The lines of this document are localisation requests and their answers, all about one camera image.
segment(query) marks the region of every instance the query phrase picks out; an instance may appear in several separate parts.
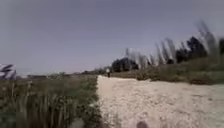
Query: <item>dry grass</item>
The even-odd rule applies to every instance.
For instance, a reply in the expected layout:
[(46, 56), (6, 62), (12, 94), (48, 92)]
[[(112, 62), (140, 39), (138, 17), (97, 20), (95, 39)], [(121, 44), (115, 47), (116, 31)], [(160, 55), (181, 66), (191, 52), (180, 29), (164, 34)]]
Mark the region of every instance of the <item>dry grass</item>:
[(85, 128), (101, 127), (96, 76), (20, 80), (16, 86), (0, 84), (0, 127), (67, 128), (74, 119), (82, 119)]
[(136, 78), (138, 80), (188, 82), (191, 84), (224, 83), (224, 57), (218, 60), (202, 58), (173, 65), (150, 67), (144, 70), (113, 73), (114, 77)]

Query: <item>gravel path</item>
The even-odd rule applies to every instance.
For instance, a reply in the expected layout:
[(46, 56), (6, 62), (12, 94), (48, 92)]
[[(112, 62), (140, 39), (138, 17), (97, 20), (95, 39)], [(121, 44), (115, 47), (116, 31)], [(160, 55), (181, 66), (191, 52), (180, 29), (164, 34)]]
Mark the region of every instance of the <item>gravel path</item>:
[(97, 93), (111, 128), (224, 128), (224, 86), (99, 76)]

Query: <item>vegetation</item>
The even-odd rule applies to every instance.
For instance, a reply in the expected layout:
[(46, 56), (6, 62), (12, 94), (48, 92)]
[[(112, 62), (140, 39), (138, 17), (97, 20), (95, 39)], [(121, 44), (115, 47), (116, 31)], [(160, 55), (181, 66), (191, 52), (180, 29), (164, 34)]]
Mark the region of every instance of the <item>vegetation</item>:
[(128, 58), (117, 59), (112, 63), (112, 70), (114, 72), (123, 72), (136, 69), (139, 69), (136, 62)]
[(67, 128), (76, 119), (83, 120), (85, 128), (101, 127), (96, 76), (29, 81), (1, 81), (1, 128)]
[(157, 45), (157, 57), (150, 55), (148, 68), (114, 73), (112, 76), (193, 84), (224, 83), (224, 39), (217, 41), (204, 22), (200, 22), (199, 32), (201, 39), (192, 36), (186, 43), (181, 42), (179, 48), (175, 48), (169, 38), (166, 39), (169, 50), (164, 42), (161, 51)]

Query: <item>person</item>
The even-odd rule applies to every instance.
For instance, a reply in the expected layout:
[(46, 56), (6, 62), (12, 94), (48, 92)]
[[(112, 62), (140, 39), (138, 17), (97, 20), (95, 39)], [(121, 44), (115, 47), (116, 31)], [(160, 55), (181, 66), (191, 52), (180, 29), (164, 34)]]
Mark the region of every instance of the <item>person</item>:
[(106, 73), (107, 73), (107, 77), (110, 78), (110, 69), (109, 68), (106, 69)]

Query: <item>sky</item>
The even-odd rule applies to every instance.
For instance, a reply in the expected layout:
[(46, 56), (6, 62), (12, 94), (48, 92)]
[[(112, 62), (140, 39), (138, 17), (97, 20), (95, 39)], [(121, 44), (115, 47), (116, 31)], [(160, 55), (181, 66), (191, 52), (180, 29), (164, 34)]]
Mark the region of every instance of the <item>sky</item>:
[(224, 35), (223, 0), (0, 0), (0, 63), (20, 74), (109, 65), (125, 48), (146, 56), (169, 37), (198, 36), (203, 20)]

